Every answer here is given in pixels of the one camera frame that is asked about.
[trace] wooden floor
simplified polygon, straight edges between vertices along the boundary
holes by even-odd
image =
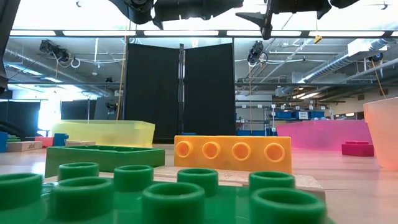
[[[166,149],[166,165],[174,164],[172,145],[154,147]],[[0,156],[0,174],[44,174],[44,167],[45,149]],[[379,168],[375,158],[294,151],[293,167],[294,174],[312,175],[325,188],[329,216],[336,223],[398,223],[398,171]]]

